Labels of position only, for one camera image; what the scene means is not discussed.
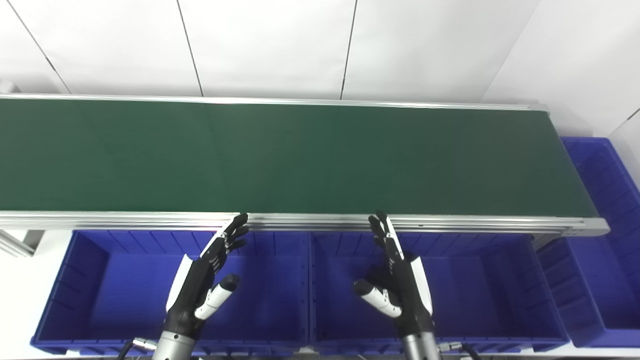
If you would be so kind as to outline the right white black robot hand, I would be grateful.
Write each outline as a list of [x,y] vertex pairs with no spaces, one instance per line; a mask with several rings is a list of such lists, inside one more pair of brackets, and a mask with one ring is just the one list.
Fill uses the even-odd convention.
[[368,217],[374,243],[382,249],[382,265],[352,283],[363,301],[389,317],[398,336],[435,332],[434,305],[422,259],[404,251],[388,214],[377,210]]

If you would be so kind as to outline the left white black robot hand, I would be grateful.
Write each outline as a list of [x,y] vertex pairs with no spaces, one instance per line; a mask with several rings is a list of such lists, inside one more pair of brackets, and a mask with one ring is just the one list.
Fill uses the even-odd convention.
[[204,324],[207,296],[213,293],[214,280],[221,271],[229,253],[242,248],[246,240],[241,238],[249,232],[249,214],[240,213],[220,228],[206,244],[200,255],[189,264],[188,271],[173,303],[167,310],[163,323],[164,332],[177,333],[197,339]]

